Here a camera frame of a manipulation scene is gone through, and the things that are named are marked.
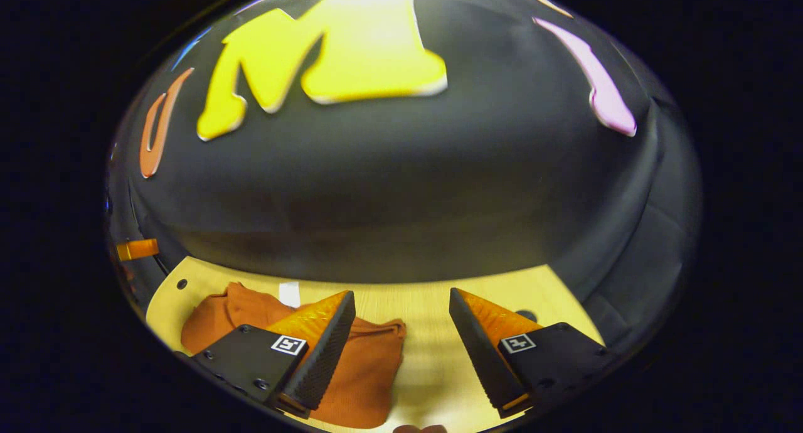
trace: orange cloth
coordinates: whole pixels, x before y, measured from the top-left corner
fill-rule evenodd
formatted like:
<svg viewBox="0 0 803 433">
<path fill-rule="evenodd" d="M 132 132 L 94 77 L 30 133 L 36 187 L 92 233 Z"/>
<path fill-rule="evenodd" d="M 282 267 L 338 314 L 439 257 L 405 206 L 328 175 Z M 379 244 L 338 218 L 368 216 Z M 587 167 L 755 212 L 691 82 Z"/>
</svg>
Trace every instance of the orange cloth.
<svg viewBox="0 0 803 433">
<path fill-rule="evenodd" d="M 231 282 L 226 292 L 206 297 L 195 308 L 181 330 L 181 344 L 194 355 L 241 324 L 267 328 L 293 312 L 274 296 Z M 401 319 L 373 324 L 355 318 L 332 381 L 310 417 L 352 428 L 384 424 L 406 335 Z"/>
</svg>

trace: orange tab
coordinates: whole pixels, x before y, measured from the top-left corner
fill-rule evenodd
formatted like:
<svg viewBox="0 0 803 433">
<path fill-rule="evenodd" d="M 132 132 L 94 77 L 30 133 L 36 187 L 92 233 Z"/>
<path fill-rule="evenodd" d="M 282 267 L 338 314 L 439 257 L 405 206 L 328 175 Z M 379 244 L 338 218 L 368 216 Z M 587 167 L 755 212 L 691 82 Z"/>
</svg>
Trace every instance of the orange tab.
<svg viewBox="0 0 803 433">
<path fill-rule="evenodd" d="M 485 332 L 485 335 L 488 337 L 489 341 L 491 341 L 494 348 L 497 348 L 499 341 L 504 338 L 510 338 L 510 336 L 530 333 L 531 331 L 544 328 L 524 316 L 520 316 L 513 311 L 508 311 L 498 304 L 493 304 L 493 302 L 487 299 L 480 298 L 479 296 L 472 295 L 460 289 L 457 289 L 457 291 L 464 299 L 465 304 L 468 304 L 471 313 L 474 314 L 474 318 L 476 318 L 479 325 L 482 326 L 482 330 Z M 499 352 L 499 348 L 497 348 L 496 352 L 499 353 L 499 356 L 502 356 L 502 353 Z"/>
<path fill-rule="evenodd" d="M 267 327 L 267 330 L 291 338 L 304 339 L 309 344 L 309 349 L 314 350 L 347 293 L 349 291 L 343 291 L 299 308 L 286 318 Z"/>
<path fill-rule="evenodd" d="M 159 253 L 159 246 L 155 238 L 147 240 L 135 240 L 133 242 L 121 243 L 117 245 L 117 255 L 120 256 L 120 261 L 141 259 L 144 257 L 157 255 Z"/>
</svg>

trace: black background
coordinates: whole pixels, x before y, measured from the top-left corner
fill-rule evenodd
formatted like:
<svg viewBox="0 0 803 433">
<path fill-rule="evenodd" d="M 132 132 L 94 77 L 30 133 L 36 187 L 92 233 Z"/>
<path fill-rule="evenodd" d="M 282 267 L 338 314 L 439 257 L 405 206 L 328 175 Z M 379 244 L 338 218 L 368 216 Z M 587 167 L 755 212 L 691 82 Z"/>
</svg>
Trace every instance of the black background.
<svg viewBox="0 0 803 433">
<path fill-rule="evenodd" d="M 169 356 L 104 256 L 104 159 L 149 70 L 137 62 L 218 0 L 6 1 L 3 430 L 283 430 Z M 555 1 L 668 85 L 694 132 L 706 204 L 692 281 L 668 325 L 539 430 L 794 429 L 800 0 Z"/>
</svg>

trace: fisheye lens view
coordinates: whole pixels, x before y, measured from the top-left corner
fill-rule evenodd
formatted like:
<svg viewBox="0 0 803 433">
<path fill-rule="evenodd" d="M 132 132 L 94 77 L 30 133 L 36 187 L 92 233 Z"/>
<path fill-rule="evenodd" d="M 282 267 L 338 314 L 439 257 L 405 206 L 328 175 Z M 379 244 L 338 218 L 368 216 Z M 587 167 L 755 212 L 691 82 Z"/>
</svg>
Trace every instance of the fisheye lens view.
<svg viewBox="0 0 803 433">
<path fill-rule="evenodd" d="M 199 381 L 287 430 L 502 431 L 662 327 L 691 131 L 582 11 L 248 0 L 190 26 L 109 132 L 103 221 Z"/>
</svg>

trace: wooden table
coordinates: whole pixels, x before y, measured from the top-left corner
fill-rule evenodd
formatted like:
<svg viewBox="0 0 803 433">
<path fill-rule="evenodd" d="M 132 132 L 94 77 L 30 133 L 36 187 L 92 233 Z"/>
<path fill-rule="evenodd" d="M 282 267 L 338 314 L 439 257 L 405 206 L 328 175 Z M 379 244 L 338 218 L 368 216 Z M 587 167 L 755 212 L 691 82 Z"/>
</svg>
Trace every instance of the wooden table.
<svg viewBox="0 0 803 433">
<path fill-rule="evenodd" d="M 183 290 L 177 288 L 181 279 L 188 281 Z M 279 284 L 293 279 L 255 275 L 187 257 L 167 276 L 153 296 L 146 321 L 172 350 L 189 354 L 181 344 L 184 322 L 206 296 L 223 293 L 229 282 L 235 281 L 251 290 L 279 298 Z M 449 316 L 451 287 L 471 292 L 513 311 L 530 310 L 544 326 L 568 322 L 603 344 L 582 305 L 548 266 L 478 278 L 412 284 L 299 281 L 302 304 L 351 290 L 359 318 L 374 323 L 401 318 L 407 324 L 407 339 L 402 352 L 404 359 L 393 382 L 393 408 L 384 425 L 359 430 L 315 419 L 299 421 L 335 433 L 390 433 L 403 424 L 421 428 L 442 424 L 450 433 L 464 433 L 503 424 L 488 402 Z M 505 419 L 505 422 L 516 417 Z"/>
</svg>

